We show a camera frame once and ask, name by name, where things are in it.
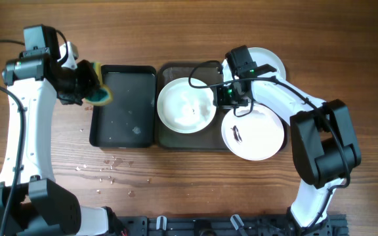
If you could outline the green yellow sponge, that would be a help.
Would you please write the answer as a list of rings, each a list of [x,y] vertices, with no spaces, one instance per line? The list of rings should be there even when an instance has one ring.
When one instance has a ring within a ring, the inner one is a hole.
[[[99,87],[90,95],[84,98],[84,102],[93,106],[105,106],[113,101],[113,94],[110,88],[102,81],[101,63],[93,62],[93,69],[98,79]]]

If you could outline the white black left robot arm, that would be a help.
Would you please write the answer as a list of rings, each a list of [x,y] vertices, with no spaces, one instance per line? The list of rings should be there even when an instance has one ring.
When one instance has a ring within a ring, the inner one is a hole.
[[[51,125],[57,100],[82,104],[99,88],[93,65],[48,54],[11,60],[3,71],[10,115],[0,173],[1,235],[105,235],[114,219],[106,207],[81,206],[56,183]]]

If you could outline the white plate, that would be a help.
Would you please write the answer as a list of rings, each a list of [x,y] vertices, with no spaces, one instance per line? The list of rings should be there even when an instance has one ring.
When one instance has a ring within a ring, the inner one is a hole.
[[[170,130],[191,134],[206,128],[217,108],[213,91],[198,79],[182,77],[167,83],[157,98],[157,114]]]
[[[253,111],[238,108],[222,120],[221,134],[227,148],[242,159],[262,161],[283,146],[285,131],[280,118],[268,107],[255,104]]]

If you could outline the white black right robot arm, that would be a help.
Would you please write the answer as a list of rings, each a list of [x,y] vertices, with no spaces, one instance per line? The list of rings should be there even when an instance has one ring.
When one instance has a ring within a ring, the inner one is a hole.
[[[293,162],[301,177],[297,198],[289,207],[297,235],[321,229],[336,189],[350,184],[350,173],[361,163],[361,152],[347,106],[309,96],[265,64],[248,69],[229,68],[233,80],[223,81],[229,98],[235,85],[245,83],[252,101],[272,110],[291,129]]]

